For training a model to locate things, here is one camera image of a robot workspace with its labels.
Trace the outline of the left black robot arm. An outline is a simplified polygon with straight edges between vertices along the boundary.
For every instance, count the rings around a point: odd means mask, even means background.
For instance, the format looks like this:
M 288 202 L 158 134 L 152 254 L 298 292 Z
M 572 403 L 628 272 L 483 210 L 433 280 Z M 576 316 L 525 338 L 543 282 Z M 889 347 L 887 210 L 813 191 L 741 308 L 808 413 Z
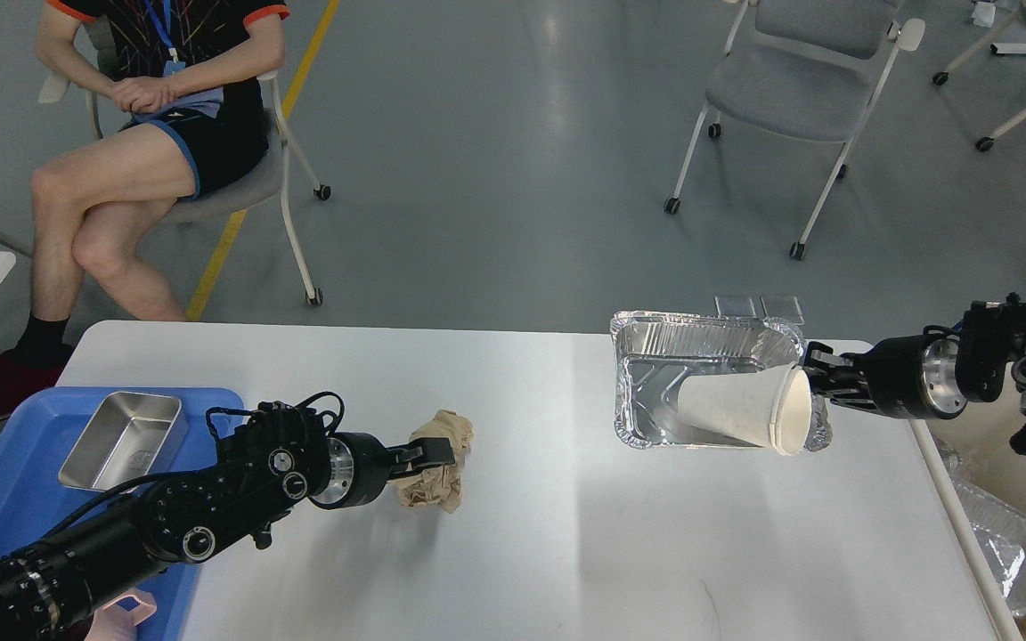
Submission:
M 268 548 L 273 523 L 301 500 L 362 506 L 390 480 L 456 462 L 445 437 L 387 447 L 342 433 L 345 410 L 315 410 L 311 399 L 239 415 L 213 439 L 213 466 L 120 483 L 0 557 L 0 640 L 57 640 L 172 564 L 205 563 L 244 537 Z

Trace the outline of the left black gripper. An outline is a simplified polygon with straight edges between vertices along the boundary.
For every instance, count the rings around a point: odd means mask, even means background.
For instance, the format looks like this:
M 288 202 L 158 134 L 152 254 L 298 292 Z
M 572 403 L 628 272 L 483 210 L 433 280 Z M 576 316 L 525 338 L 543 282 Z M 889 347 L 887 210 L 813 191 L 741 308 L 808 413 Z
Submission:
M 370 503 L 390 484 L 398 492 L 424 492 L 423 470 L 456 464 L 451 439 L 422 437 L 406 445 L 384 446 L 374 435 L 338 433 L 327 439 L 330 479 L 310 496 L 320 508 L 357 507 Z M 415 472 L 392 477 L 395 472 Z

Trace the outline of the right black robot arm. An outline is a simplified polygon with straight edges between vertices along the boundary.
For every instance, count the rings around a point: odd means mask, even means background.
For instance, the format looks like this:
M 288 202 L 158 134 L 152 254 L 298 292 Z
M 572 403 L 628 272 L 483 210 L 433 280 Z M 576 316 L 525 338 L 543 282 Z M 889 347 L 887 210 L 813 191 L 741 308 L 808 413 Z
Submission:
M 957 418 L 969 404 L 997 401 L 1010 377 L 1026 419 L 1026 303 L 1014 293 L 974 301 L 956 325 L 928 325 L 863 353 L 810 342 L 801 363 L 814 394 L 887 418 Z M 1026 456 L 1026 420 L 1009 443 Z

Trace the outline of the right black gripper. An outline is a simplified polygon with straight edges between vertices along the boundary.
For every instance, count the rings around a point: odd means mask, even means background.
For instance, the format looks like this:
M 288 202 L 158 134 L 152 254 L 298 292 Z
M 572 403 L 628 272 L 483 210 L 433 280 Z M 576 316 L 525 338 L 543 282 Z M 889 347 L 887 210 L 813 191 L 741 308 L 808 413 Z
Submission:
M 830 404 L 889 418 L 952 419 L 966 407 L 957 352 L 957 340 L 944 334 L 880 340 L 866 353 L 807 342 L 802 368 L 811 392 Z

